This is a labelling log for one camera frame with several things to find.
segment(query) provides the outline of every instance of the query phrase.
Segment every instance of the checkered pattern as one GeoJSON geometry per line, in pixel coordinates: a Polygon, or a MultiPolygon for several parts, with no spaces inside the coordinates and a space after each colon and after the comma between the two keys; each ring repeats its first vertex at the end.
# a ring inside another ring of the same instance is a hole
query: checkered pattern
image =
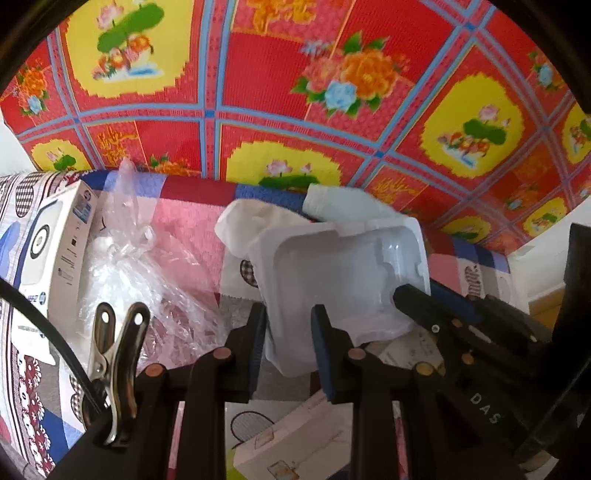
{"type": "Polygon", "coordinates": [[[15,210],[19,218],[23,218],[33,204],[35,198],[35,191],[33,187],[43,176],[43,173],[30,173],[17,185],[15,192],[15,210]]]}
{"type": "Polygon", "coordinates": [[[252,264],[248,260],[242,260],[240,262],[240,275],[244,279],[244,281],[248,283],[251,287],[258,288],[258,283],[256,283],[254,269],[252,268],[252,264]]]}
{"type": "Polygon", "coordinates": [[[70,385],[74,389],[74,394],[70,399],[70,406],[72,407],[72,412],[80,423],[84,423],[82,421],[82,388],[80,384],[76,381],[76,379],[70,375],[70,385]]]}

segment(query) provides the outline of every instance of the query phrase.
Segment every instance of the white box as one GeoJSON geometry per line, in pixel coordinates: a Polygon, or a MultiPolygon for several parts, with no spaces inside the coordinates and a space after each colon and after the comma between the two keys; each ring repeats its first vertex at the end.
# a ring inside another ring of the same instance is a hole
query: white box
{"type": "MultiPolygon", "coordinates": [[[[80,270],[97,197],[79,180],[39,207],[17,264],[14,287],[63,335],[78,319],[80,270]]],[[[12,343],[24,355],[55,365],[47,338],[12,311],[12,343]]]]}
{"type": "Polygon", "coordinates": [[[322,391],[239,445],[234,468],[248,480],[325,480],[350,461],[353,405],[322,391]]]}

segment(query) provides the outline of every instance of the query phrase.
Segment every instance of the clear plastic bag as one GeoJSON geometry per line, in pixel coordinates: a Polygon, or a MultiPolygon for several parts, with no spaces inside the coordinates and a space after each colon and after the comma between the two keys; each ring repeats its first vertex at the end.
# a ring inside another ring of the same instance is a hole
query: clear plastic bag
{"type": "Polygon", "coordinates": [[[223,345],[228,335],[205,264],[169,233],[139,221],[136,175],[130,161],[120,165],[102,210],[106,228],[86,247],[78,298],[81,322],[70,342],[84,367],[95,310],[103,301],[115,311],[116,336],[132,303],[141,301],[150,309],[138,370],[153,362],[167,368],[193,363],[223,345]]]}

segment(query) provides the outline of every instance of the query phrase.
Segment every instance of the copper rivet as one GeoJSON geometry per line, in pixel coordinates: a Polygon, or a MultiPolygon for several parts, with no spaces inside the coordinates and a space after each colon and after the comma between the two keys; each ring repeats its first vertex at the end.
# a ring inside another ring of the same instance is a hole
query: copper rivet
{"type": "Polygon", "coordinates": [[[146,367],[146,375],[148,375],[149,377],[157,377],[162,373],[163,370],[164,367],[162,365],[151,364],[146,367]]]}
{"type": "Polygon", "coordinates": [[[365,358],[365,351],[362,348],[352,348],[347,353],[351,360],[363,360],[365,358]]]}
{"type": "Polygon", "coordinates": [[[226,358],[230,358],[231,354],[232,351],[227,346],[216,348],[213,352],[213,356],[217,360],[225,360],[226,358]]]}
{"type": "Polygon", "coordinates": [[[419,375],[424,377],[429,377],[433,374],[434,368],[431,364],[427,362],[419,362],[414,366],[415,370],[418,372],[419,375]]]}
{"type": "Polygon", "coordinates": [[[474,365],[474,357],[470,353],[463,353],[462,362],[464,362],[466,365],[474,365]]]}

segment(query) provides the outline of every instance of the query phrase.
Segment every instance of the blue fabric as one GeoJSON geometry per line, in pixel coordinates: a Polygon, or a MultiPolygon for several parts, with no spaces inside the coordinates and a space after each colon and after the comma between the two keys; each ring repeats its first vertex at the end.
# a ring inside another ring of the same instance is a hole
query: blue fabric
{"type": "Polygon", "coordinates": [[[498,254],[497,252],[491,252],[492,254],[492,261],[495,265],[495,268],[498,271],[504,272],[504,273],[511,273],[511,270],[509,269],[509,262],[507,261],[507,257],[505,257],[504,255],[498,254]]]}
{"type": "Polygon", "coordinates": [[[486,267],[495,268],[495,261],[492,258],[492,253],[480,245],[474,245],[476,255],[478,256],[478,263],[486,267]]]}
{"type": "Polygon", "coordinates": [[[452,243],[453,249],[456,251],[456,257],[478,263],[478,254],[474,245],[454,236],[452,237],[452,243]]]}
{"type": "Polygon", "coordinates": [[[267,203],[274,203],[292,212],[303,215],[302,206],[306,195],[303,193],[285,192],[283,190],[259,187],[258,185],[238,184],[236,186],[237,199],[256,199],[267,203]]]}
{"type": "Polygon", "coordinates": [[[102,190],[105,187],[105,181],[109,175],[109,170],[94,170],[81,176],[84,181],[93,190],[102,190]]]}
{"type": "MultiPolygon", "coordinates": [[[[160,198],[162,186],[168,175],[160,173],[142,173],[135,176],[135,194],[138,197],[160,198]]],[[[105,180],[103,188],[106,192],[112,192],[119,177],[118,171],[111,171],[105,180]]]]}
{"type": "Polygon", "coordinates": [[[46,409],[41,425],[45,428],[51,442],[48,453],[53,461],[57,463],[69,449],[66,434],[64,433],[64,422],[61,418],[46,409]]]}

